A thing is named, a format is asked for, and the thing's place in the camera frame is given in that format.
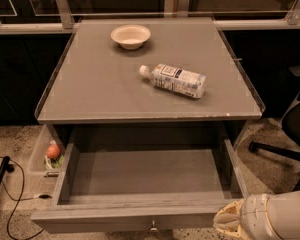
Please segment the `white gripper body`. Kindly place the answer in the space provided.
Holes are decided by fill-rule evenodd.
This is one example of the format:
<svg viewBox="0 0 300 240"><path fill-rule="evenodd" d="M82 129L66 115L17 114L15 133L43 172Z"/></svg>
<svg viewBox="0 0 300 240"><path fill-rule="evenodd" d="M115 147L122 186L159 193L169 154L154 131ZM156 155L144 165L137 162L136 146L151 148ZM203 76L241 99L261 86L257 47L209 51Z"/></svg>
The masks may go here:
<svg viewBox="0 0 300 240"><path fill-rule="evenodd" d="M252 240L270 240L273 236L267 216L268 195L251 195L240 211L241 226Z"/></svg>

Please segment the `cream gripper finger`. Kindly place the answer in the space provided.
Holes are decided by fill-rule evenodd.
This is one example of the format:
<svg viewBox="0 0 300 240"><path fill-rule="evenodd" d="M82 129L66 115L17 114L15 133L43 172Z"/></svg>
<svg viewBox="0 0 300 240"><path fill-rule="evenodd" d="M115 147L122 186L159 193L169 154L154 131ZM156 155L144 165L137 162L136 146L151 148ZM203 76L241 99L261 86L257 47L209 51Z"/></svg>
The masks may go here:
<svg viewBox="0 0 300 240"><path fill-rule="evenodd" d="M233 201L221 208L213 218L213 227L227 236L245 240L240 211L244 200Z"/></svg>

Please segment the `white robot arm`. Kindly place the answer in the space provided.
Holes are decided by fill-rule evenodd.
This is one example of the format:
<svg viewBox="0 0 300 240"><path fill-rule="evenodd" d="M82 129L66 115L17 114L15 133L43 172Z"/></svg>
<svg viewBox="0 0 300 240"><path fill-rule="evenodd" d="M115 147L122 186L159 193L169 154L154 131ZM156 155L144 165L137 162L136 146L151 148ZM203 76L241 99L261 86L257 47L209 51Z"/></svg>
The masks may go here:
<svg viewBox="0 0 300 240"><path fill-rule="evenodd" d="M231 202L217 212L213 226L239 240L300 240L300 190Z"/></svg>

